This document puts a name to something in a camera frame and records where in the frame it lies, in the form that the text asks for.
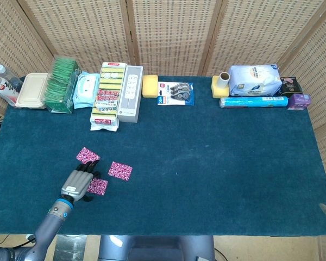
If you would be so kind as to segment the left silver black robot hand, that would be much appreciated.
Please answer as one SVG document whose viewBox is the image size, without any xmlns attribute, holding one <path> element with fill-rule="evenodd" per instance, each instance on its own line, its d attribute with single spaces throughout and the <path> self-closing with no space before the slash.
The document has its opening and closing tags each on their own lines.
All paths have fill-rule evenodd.
<svg viewBox="0 0 326 261">
<path fill-rule="evenodd" d="M 68 176 L 66 182 L 61 188 L 61 198 L 64 198 L 74 204 L 77 201 L 90 202 L 93 196 L 86 194 L 91 181 L 94 177 L 100 177 L 98 171 L 93 171 L 99 160 L 80 163 L 75 170 Z"/>
</svg>

